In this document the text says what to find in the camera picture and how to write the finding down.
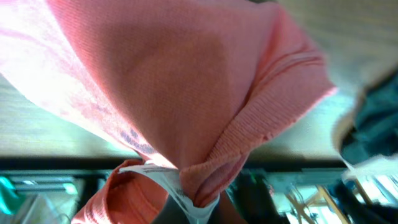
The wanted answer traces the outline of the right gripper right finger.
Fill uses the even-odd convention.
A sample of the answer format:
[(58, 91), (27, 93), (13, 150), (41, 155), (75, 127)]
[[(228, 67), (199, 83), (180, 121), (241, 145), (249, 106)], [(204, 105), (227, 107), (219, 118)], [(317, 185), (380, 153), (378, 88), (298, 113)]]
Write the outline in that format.
[(247, 221), (235, 209), (226, 191), (223, 191), (208, 224), (247, 224)]

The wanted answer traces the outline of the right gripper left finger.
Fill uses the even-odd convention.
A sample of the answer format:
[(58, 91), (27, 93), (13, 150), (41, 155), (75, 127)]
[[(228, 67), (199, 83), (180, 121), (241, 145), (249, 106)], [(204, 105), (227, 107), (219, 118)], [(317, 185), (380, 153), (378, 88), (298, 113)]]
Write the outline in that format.
[(168, 196), (164, 207), (151, 224), (189, 224), (189, 221), (176, 201)]

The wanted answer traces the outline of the red printed t-shirt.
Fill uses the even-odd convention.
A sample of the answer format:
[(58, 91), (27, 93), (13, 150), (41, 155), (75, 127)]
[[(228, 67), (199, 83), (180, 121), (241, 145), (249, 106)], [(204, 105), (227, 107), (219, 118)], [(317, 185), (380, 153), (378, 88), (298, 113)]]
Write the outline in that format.
[(2, 1), (1, 73), (36, 105), (135, 150), (73, 223), (208, 223), (251, 151), (333, 93), (274, 2)]

